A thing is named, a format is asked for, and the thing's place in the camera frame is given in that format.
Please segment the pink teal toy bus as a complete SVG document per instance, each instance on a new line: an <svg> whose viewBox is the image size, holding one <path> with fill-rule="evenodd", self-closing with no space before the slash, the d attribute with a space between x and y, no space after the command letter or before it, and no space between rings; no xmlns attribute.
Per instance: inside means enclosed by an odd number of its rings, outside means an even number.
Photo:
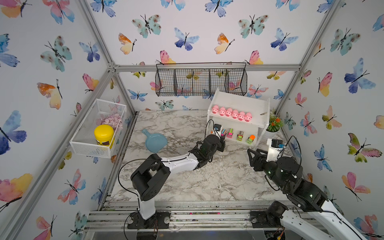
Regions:
<svg viewBox="0 0 384 240"><path fill-rule="evenodd" d="M225 129L223 129L221 131L221 140L224 140L226 138L226 135L227 135L227 131Z"/></svg>

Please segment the pink pig toy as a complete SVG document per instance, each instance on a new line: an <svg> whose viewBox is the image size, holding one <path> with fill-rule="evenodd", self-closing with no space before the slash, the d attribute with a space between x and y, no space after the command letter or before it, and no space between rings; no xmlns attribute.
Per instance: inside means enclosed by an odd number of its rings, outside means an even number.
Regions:
<svg viewBox="0 0 384 240"><path fill-rule="evenodd" d="M225 116L225 115L226 115L226 112L227 112L227 110L226 110L225 107L221 107L221 108L219 109L219 115L220 115L220 116Z"/></svg>
<svg viewBox="0 0 384 240"><path fill-rule="evenodd" d="M233 118L233 119L237 119L238 116L239 116L239 112L238 112L237 110L233 110L233 111L232 111L232 118Z"/></svg>
<svg viewBox="0 0 384 240"><path fill-rule="evenodd" d="M244 112L240 112L239 114L238 114L238 120L239 121L243 121L244 119L245 119L245 113Z"/></svg>
<svg viewBox="0 0 384 240"><path fill-rule="evenodd" d="M217 114L218 112L219 112L219 106L218 105L214 105L213 107L212 107L212 114Z"/></svg>
<svg viewBox="0 0 384 240"><path fill-rule="evenodd" d="M226 116L226 117L231 117L231 116L232 116L232 113L233 113L233 109L228 108L228 109L226 109L225 116Z"/></svg>

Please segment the pink toy car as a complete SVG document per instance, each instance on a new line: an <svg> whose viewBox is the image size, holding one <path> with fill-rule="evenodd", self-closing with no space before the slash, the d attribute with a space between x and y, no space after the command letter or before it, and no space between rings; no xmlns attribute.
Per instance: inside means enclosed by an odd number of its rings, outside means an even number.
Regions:
<svg viewBox="0 0 384 240"><path fill-rule="evenodd" d="M233 134L234 134L234 129L230 128L227 131L227 138L232 139L233 138Z"/></svg>

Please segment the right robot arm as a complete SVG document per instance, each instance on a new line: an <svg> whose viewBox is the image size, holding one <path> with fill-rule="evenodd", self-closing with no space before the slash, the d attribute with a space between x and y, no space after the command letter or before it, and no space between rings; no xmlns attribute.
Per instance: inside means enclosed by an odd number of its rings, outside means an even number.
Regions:
<svg viewBox="0 0 384 240"><path fill-rule="evenodd" d="M283 156L270 161L272 150L248 149L247 154L250 166L256 172L265 173L266 180L273 182L277 191L281 191L295 207L308 213L326 230L322 231L308 223L279 201L274 201L265 211L250 213L253 228L283 227L305 240L365 239L319 187L303 179L303 168L295 158Z"/></svg>

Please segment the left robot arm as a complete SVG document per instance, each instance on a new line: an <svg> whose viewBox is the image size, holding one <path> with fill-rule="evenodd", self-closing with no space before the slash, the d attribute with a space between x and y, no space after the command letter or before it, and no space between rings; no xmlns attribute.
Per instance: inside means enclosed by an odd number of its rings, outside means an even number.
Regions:
<svg viewBox="0 0 384 240"><path fill-rule="evenodd" d="M146 221L156 214L154 197L170 176L204 167L217 151L223 152L225 146L225 137L209 135L185 155L173 158L150 155L131 175L139 196L139 216Z"/></svg>

